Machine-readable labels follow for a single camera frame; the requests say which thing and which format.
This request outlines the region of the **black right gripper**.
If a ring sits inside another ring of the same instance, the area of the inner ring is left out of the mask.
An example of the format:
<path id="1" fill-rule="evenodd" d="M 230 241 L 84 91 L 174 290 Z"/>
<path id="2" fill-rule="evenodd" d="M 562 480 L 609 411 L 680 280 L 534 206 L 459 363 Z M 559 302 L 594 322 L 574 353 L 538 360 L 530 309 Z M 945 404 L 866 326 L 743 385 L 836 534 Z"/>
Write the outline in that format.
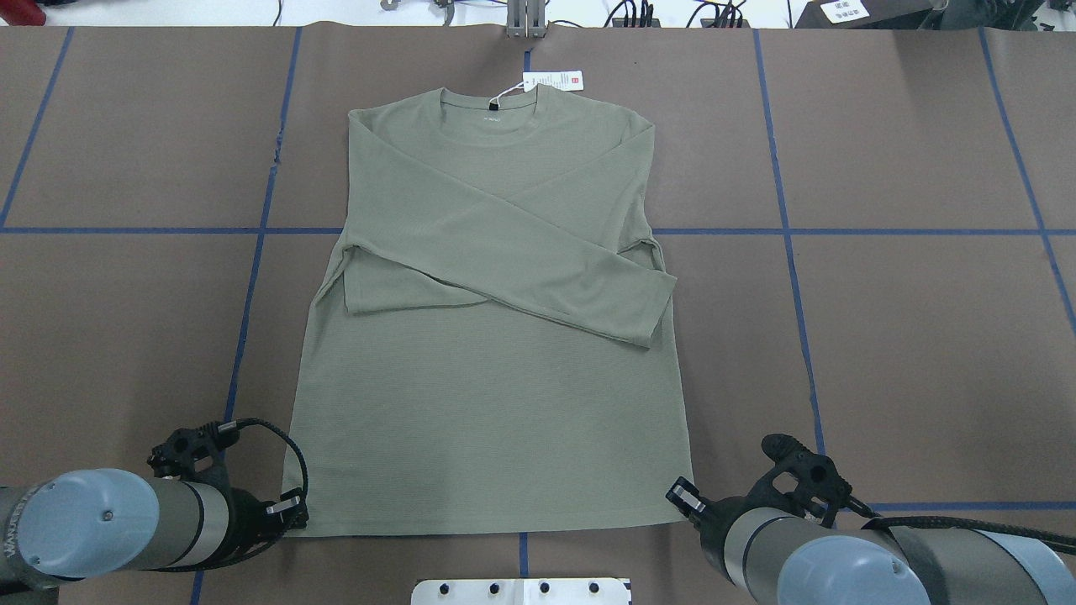
<path id="1" fill-rule="evenodd" d="M 764 508 L 806 519 L 815 517 L 822 527 L 831 529 L 836 513 L 853 505 L 852 487 L 825 455 L 815 453 L 784 434 L 770 434 L 761 441 L 765 456 L 773 461 L 745 497 L 709 500 L 685 477 L 678 477 L 666 492 L 666 500 L 696 527 L 707 562 L 726 579 L 733 579 L 733 564 L 726 562 L 731 547 L 726 541 L 736 521 Z"/>

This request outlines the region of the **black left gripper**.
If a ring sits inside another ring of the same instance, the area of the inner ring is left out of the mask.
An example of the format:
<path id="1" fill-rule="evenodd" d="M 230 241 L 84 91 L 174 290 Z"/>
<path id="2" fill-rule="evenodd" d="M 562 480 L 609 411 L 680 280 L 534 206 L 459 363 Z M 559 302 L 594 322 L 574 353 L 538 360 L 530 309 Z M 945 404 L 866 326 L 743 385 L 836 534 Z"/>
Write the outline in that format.
<path id="1" fill-rule="evenodd" d="M 261 501 L 233 487 L 225 451 L 238 444 L 243 424 L 203 424 L 173 430 L 147 456 L 148 487 L 159 518 L 147 545 L 147 569 L 198 573 L 237 566 L 270 549 L 310 520 L 306 490 Z"/>

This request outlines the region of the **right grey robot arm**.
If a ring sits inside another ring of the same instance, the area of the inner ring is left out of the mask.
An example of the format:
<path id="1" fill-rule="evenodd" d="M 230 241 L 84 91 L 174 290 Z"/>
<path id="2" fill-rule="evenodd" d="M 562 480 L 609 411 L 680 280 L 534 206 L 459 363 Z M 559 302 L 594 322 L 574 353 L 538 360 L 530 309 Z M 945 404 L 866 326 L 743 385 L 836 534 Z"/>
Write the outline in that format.
<path id="1" fill-rule="evenodd" d="M 949 516 L 884 517 L 831 458 L 765 436 L 771 460 L 744 497 L 680 477 L 666 497 L 704 558 L 758 604 L 1072 604 L 1073 537 Z"/>

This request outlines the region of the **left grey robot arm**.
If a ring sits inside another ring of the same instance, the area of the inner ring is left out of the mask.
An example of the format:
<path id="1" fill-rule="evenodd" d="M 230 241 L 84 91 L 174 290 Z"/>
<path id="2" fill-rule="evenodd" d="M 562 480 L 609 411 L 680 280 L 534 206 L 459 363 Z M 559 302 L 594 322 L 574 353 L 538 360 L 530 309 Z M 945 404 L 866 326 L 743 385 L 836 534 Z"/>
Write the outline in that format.
<path id="1" fill-rule="evenodd" d="M 225 451 L 270 430 L 301 483 L 277 501 L 231 486 Z M 203 573 L 237 566 L 308 523 L 310 472 L 298 445 L 261 418 L 180 428 L 151 449 L 153 477 L 98 468 L 3 488 L 4 604 L 56 604 L 66 583 L 115 571 Z"/>

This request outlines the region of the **white metal robot base pedestal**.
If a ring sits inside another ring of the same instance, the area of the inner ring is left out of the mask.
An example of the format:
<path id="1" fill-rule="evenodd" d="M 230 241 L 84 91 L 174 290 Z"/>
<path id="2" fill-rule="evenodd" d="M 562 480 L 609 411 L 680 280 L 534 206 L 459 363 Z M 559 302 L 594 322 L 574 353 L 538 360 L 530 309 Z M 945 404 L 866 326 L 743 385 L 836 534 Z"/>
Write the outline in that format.
<path id="1" fill-rule="evenodd" d="M 631 604 L 629 579 L 614 577 L 430 579 L 411 604 Z"/>

